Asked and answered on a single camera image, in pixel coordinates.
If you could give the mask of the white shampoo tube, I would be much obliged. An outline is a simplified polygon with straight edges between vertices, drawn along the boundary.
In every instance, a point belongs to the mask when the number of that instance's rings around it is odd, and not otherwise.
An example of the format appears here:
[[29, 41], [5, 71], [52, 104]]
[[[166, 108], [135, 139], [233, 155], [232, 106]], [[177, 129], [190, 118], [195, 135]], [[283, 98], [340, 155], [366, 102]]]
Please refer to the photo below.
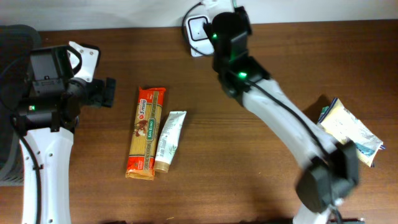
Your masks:
[[167, 173], [178, 148], [186, 111], [171, 111], [160, 134], [154, 170]]

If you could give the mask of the teal tissue pack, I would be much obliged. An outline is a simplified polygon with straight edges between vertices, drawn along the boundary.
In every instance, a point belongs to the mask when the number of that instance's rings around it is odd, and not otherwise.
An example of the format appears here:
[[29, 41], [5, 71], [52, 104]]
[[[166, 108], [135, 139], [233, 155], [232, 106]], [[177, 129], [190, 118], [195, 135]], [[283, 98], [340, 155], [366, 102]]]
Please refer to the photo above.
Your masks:
[[326, 106], [326, 107], [323, 107], [323, 108], [322, 108], [320, 117], [319, 117], [319, 119], [318, 119], [319, 121], [324, 117], [324, 115], [326, 114], [326, 112], [328, 111], [328, 109], [329, 109], [329, 106]]

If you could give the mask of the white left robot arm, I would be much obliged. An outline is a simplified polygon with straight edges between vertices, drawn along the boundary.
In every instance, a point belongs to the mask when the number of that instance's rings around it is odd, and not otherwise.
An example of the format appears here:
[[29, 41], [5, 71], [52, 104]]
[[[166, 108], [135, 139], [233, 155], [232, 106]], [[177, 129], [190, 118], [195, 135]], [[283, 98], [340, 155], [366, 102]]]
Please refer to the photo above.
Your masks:
[[84, 106], [113, 106], [116, 81], [95, 79], [100, 48], [70, 41], [31, 50], [28, 92], [11, 116], [24, 165], [23, 223], [70, 223], [69, 165]]

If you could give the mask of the orange spaghetti packet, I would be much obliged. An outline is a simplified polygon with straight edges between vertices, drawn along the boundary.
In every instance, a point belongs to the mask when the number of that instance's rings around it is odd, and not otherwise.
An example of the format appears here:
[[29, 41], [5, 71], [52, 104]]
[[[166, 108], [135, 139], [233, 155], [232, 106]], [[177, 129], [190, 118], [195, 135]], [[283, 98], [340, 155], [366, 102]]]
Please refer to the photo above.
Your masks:
[[126, 177], [153, 180], [165, 88], [139, 89]]

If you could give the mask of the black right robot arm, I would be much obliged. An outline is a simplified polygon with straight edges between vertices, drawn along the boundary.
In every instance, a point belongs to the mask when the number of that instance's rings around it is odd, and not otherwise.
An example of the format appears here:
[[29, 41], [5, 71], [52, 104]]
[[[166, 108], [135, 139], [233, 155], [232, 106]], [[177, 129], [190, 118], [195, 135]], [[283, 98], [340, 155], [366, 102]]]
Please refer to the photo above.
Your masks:
[[301, 201], [290, 223], [345, 223], [338, 208], [359, 184], [356, 145], [340, 143], [300, 111], [271, 74], [250, 56], [251, 23], [244, 7], [222, 12], [203, 29], [213, 46], [213, 70], [223, 91], [261, 119], [302, 168]]

